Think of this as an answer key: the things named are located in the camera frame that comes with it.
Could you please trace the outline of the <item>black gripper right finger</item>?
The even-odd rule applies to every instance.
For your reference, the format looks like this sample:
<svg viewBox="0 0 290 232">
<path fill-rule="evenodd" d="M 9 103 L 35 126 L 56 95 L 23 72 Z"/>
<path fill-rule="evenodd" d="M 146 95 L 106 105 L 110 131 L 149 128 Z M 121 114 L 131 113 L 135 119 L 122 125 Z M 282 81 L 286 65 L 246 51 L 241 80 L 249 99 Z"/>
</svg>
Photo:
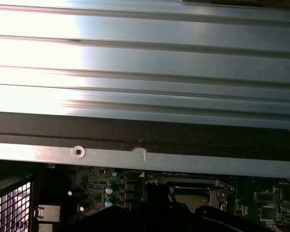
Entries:
<svg viewBox="0 0 290 232">
<path fill-rule="evenodd" d="M 169 220 L 171 232 L 268 232 L 269 229 L 212 206 L 198 207 L 194 213 L 177 201 L 171 191 L 159 186 L 159 212 Z"/>
</svg>

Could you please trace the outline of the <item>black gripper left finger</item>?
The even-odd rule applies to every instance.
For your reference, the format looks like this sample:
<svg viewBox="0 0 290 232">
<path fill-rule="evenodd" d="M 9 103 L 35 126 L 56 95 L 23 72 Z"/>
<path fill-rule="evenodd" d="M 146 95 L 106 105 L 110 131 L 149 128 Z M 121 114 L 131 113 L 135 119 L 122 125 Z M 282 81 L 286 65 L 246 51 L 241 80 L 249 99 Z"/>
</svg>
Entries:
<svg viewBox="0 0 290 232">
<path fill-rule="evenodd" d="M 146 186 L 146 201 L 131 210 L 111 206 L 91 216 L 63 226 L 61 232 L 155 232 L 160 215 L 160 187 Z"/>
</svg>

